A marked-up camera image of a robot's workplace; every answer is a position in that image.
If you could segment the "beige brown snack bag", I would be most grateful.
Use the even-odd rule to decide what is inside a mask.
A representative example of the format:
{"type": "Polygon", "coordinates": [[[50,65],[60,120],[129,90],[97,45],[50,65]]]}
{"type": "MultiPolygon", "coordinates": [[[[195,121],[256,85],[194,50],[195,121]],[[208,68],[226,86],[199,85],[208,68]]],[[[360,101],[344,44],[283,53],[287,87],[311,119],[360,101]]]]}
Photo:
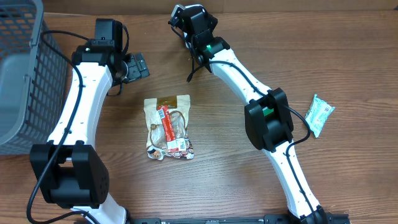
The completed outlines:
{"type": "Polygon", "coordinates": [[[194,150],[187,133],[188,119],[190,110],[190,96],[177,95],[163,98],[149,98],[144,100],[144,112],[146,116],[146,125],[148,129],[146,151],[151,159],[162,160],[165,157],[177,159],[193,159],[194,150]],[[181,123],[185,125],[185,143],[186,151],[168,153],[164,128],[158,113],[158,107],[167,105],[172,121],[180,117],[181,123]]]}

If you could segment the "red snack stick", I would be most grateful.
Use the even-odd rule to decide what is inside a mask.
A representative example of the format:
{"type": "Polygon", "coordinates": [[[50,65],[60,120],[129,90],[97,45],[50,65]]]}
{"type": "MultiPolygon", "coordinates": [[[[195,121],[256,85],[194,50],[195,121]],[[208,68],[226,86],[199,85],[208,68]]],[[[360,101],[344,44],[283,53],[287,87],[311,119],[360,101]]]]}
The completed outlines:
{"type": "Polygon", "coordinates": [[[173,122],[167,105],[158,107],[157,111],[164,128],[167,152],[186,151],[185,125],[181,123],[180,117],[175,118],[173,122]]]}

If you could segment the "teal tissue pack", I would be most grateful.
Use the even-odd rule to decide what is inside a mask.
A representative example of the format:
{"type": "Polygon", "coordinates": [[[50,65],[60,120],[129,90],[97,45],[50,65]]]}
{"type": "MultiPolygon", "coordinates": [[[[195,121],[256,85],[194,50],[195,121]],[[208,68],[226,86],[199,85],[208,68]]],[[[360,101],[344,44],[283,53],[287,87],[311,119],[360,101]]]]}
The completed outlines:
{"type": "Polygon", "coordinates": [[[314,94],[310,108],[305,115],[305,120],[316,138],[319,137],[324,124],[334,109],[334,106],[329,105],[320,99],[317,94],[314,94]]]}

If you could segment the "green lid jar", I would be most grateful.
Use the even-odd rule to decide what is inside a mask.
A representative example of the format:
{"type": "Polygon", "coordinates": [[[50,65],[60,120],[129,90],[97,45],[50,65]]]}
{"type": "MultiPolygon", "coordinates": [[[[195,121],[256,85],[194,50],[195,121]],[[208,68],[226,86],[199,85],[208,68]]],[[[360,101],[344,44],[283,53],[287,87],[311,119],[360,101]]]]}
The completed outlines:
{"type": "Polygon", "coordinates": [[[267,117],[267,116],[272,115],[272,114],[274,113],[274,110],[273,110],[273,109],[270,109],[270,108],[264,108],[264,109],[262,110],[262,112],[263,112],[263,115],[264,115],[265,117],[267,117]]]}

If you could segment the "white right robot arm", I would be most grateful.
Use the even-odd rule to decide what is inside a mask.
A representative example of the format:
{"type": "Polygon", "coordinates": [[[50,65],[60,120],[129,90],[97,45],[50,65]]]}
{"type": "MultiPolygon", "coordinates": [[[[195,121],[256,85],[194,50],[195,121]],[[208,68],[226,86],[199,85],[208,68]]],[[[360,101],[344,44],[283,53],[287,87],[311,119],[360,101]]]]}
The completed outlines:
{"type": "Polygon", "coordinates": [[[213,35],[218,20],[202,5],[175,6],[169,23],[183,32],[187,48],[198,61],[192,71],[206,68],[243,102],[246,134],[270,160],[287,200],[288,214],[273,215],[268,220],[330,223],[331,218],[312,194],[297,159],[292,116],[298,113],[289,106],[285,92],[262,84],[238,60],[227,41],[213,35]]]}

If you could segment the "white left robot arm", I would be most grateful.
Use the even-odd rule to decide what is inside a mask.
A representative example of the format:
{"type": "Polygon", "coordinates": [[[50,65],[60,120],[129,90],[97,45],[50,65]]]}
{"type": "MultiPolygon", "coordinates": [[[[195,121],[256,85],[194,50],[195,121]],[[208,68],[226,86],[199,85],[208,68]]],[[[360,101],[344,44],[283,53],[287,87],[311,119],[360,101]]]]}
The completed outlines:
{"type": "Polygon", "coordinates": [[[34,144],[29,159],[37,183],[26,215],[35,223],[32,206],[37,192],[47,203],[68,213],[49,223],[81,215],[89,223],[132,223],[129,211],[109,193],[109,172],[95,150],[98,121],[108,91],[149,76],[142,54],[128,53],[125,25],[97,19],[95,36],[65,57],[72,70],[71,87],[56,127],[44,144],[34,144]]]}

